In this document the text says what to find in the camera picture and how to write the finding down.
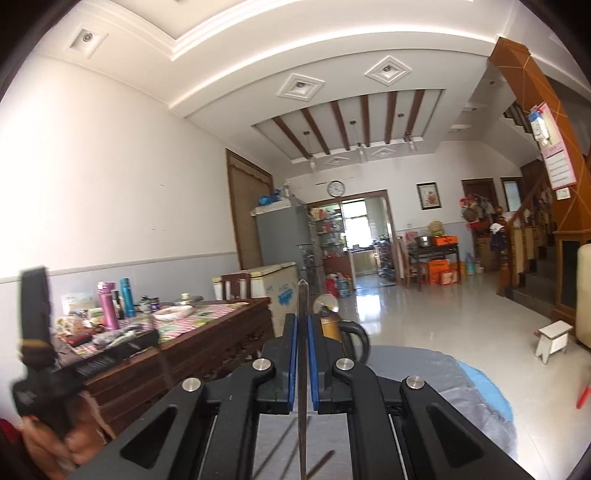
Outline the person's left hand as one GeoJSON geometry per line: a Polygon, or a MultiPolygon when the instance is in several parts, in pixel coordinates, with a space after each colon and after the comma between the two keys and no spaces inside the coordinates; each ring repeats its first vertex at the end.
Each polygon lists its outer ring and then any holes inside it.
{"type": "Polygon", "coordinates": [[[96,401],[87,392],[81,392],[70,406],[73,427],[63,440],[37,417],[22,418],[27,452],[49,479],[66,479],[73,466],[92,460],[114,438],[100,416],[96,401]]]}

